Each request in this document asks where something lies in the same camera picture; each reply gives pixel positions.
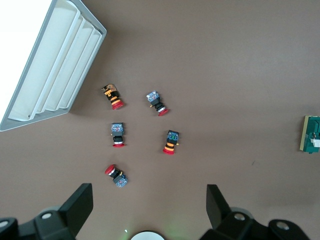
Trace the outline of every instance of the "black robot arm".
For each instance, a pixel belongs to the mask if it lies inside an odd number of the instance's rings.
[[[94,207],[91,183],[83,183],[58,210],[46,210],[18,225],[0,218],[0,240],[75,240]]]
[[[206,212],[212,229],[200,240],[310,240],[291,221],[274,219],[264,226],[246,211],[232,211],[217,185],[207,185]]]

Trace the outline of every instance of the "red disc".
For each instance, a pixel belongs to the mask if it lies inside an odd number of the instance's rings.
[[[165,115],[167,112],[169,112],[169,109],[164,109],[161,112],[159,112],[158,116],[161,117],[161,116]]]
[[[174,151],[168,151],[167,149],[163,149],[162,150],[165,154],[168,154],[168,155],[173,155],[173,154],[175,154],[175,152]]]
[[[121,143],[121,144],[113,144],[112,145],[114,148],[122,148],[122,147],[124,147],[125,145],[123,144],[123,143]]]
[[[105,170],[105,174],[109,174],[113,171],[113,169],[115,169],[115,165],[110,165],[106,170]]]
[[[116,109],[122,107],[123,105],[124,105],[124,103],[120,100],[116,104],[112,105],[112,110],[116,110]]]

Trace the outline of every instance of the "silver screw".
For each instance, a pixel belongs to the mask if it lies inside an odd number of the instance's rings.
[[[42,219],[48,219],[48,218],[50,218],[51,216],[52,216],[52,214],[49,212],[49,213],[43,214],[43,215],[41,216],[41,218],[42,218]]]
[[[8,221],[2,221],[0,222],[0,228],[3,228],[4,226],[6,226],[9,222]]]
[[[282,230],[289,230],[288,224],[286,224],[286,223],[283,222],[283,221],[278,221],[278,222],[276,223],[276,226],[277,226],[278,228],[282,229]]]
[[[234,218],[240,221],[244,221],[246,219],[245,216],[243,216],[241,213],[236,213],[234,215]]]

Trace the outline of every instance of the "metal bolt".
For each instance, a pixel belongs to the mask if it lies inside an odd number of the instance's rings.
[[[8,221],[2,221],[0,222],[0,228],[3,228],[4,226],[6,226],[9,222]]]
[[[234,215],[234,218],[240,221],[244,221],[246,219],[245,216],[243,216],[241,213],[236,213]]]
[[[286,224],[286,223],[283,222],[283,221],[278,221],[278,222],[276,223],[276,226],[277,226],[278,228],[282,229],[282,230],[289,230],[288,224]]]
[[[52,214],[49,212],[49,213],[43,214],[43,215],[41,216],[41,218],[42,218],[42,219],[48,219],[48,218],[50,218],[51,216],[52,216]]]

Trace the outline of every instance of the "gray floor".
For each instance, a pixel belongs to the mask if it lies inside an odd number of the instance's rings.
[[[320,153],[299,151],[319,115],[320,3],[305,0],[85,0],[108,29],[70,113],[0,132],[0,216],[23,223],[92,183],[79,240],[155,230],[196,240],[210,228],[206,185],[231,206],[320,239]],[[111,110],[113,83],[125,106]],[[158,117],[146,94],[171,109]],[[110,124],[124,122],[124,148]],[[180,132],[176,154],[162,153]],[[117,188],[104,174],[129,178]]]

